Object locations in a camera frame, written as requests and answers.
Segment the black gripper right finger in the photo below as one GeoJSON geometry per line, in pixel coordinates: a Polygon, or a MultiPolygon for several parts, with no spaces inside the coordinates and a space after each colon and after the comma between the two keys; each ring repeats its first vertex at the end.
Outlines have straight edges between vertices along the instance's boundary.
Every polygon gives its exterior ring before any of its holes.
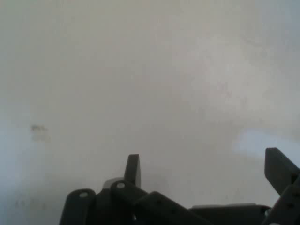
{"type": "Polygon", "coordinates": [[[298,225],[300,223],[300,169],[278,148],[266,148],[264,174],[279,194],[264,225],[298,225]]]}

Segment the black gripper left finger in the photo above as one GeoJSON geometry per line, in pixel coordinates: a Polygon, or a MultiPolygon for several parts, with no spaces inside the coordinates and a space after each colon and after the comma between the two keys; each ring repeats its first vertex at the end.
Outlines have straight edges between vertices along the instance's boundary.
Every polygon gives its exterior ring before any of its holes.
{"type": "Polygon", "coordinates": [[[192,213],[159,192],[141,189],[138,154],[127,158],[124,176],[98,194],[91,189],[71,192],[65,201],[61,225],[204,225],[192,213]]]}

